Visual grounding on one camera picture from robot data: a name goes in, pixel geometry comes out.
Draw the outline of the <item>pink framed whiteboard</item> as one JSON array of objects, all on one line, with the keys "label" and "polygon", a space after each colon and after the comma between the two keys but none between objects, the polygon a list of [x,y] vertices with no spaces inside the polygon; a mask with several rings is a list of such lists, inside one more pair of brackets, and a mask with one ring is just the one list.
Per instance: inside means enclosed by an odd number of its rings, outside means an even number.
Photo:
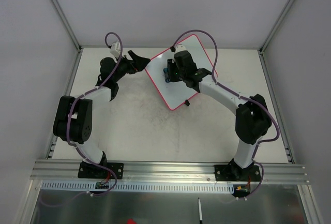
[{"label": "pink framed whiteboard", "polygon": [[[198,68],[212,70],[213,62],[207,55],[200,39],[196,34],[191,34],[187,38],[180,40],[182,44],[192,55],[193,61]],[[154,56],[151,62],[146,66],[145,71],[158,93],[170,110],[176,110],[183,105],[186,100],[190,100],[197,92],[188,88],[184,82],[169,82],[165,80],[163,69],[167,67],[168,59],[173,58],[173,53],[169,48]]]}]

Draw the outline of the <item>blue whiteboard eraser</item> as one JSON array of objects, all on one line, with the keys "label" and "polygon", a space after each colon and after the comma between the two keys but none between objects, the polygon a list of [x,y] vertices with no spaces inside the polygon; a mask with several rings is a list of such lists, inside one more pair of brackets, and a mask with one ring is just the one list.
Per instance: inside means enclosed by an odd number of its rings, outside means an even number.
[{"label": "blue whiteboard eraser", "polygon": [[165,82],[169,83],[170,80],[169,80],[169,69],[168,69],[168,67],[163,69],[163,73],[164,73]]}]

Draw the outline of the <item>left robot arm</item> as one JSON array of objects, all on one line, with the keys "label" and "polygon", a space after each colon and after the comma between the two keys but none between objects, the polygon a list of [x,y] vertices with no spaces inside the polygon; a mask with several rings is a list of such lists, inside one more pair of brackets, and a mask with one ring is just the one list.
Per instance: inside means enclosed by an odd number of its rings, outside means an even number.
[{"label": "left robot arm", "polygon": [[73,147],[82,157],[78,177],[119,179],[122,168],[107,161],[107,156],[93,141],[93,111],[112,101],[119,90],[118,81],[127,74],[143,71],[149,58],[128,51],[127,55],[113,52],[100,61],[96,86],[77,97],[62,96],[53,124],[53,134]]}]

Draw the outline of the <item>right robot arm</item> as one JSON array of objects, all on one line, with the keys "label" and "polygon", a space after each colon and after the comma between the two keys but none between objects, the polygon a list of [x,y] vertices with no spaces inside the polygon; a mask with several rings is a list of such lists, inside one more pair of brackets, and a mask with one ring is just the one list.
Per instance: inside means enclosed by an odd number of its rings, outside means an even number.
[{"label": "right robot arm", "polygon": [[235,115],[235,132],[239,138],[237,151],[218,176],[227,181],[246,181],[254,167],[258,142],[272,124],[265,99],[259,94],[250,98],[241,96],[221,84],[211,71],[198,69],[194,62],[184,67],[174,59],[168,59],[163,72],[167,83],[182,81],[188,88],[212,97]]}]

